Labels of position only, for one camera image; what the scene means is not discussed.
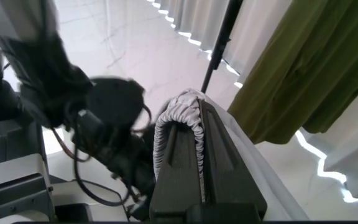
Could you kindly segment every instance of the white tile floor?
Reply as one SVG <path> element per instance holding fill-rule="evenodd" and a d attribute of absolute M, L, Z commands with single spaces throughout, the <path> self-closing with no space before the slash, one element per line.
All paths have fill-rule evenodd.
<path fill-rule="evenodd" d="M 133 78 L 145 88 L 145 102 L 153 114 L 170 97 L 186 88 L 200 89 L 209 61 L 207 54 L 178 35 L 165 15 L 146 0 L 56 0 L 60 35 L 72 63 L 90 77 L 119 76 Z M 5 74 L 16 86 L 12 71 Z M 225 66 L 213 73 L 207 95 L 228 108 L 238 91 L 235 74 Z M 142 116 L 137 125 L 145 123 Z M 340 185 L 316 175 L 318 158 L 304 150 L 293 138 L 278 146 L 257 145 L 298 203 L 314 220 L 357 220 L 358 203 L 343 201 Z M 52 154 L 52 174 L 72 179 L 71 162 L 62 152 Z M 109 172 L 96 161 L 81 168 L 84 179 L 104 185 L 116 185 Z M 126 192 L 124 186 L 117 189 Z"/>

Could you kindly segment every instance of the metal stand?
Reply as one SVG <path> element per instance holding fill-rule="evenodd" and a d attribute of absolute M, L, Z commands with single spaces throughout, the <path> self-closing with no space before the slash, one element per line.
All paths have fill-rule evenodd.
<path fill-rule="evenodd" d="M 240 12 L 241 4 L 242 0 L 229 0 L 226 13 L 224 14 L 221 30 L 219 31 L 218 38 L 216 39 L 216 43 L 212 51 L 211 61 L 209 62 L 208 69 L 205 74 L 203 86 L 201 87 L 201 92 L 203 93 L 206 92 L 213 70 L 217 70 L 219 64 L 221 63 L 224 49 L 226 48 L 226 44 L 230 41 L 230 34 L 233 30 L 234 23 L 236 22 L 237 15 Z"/>

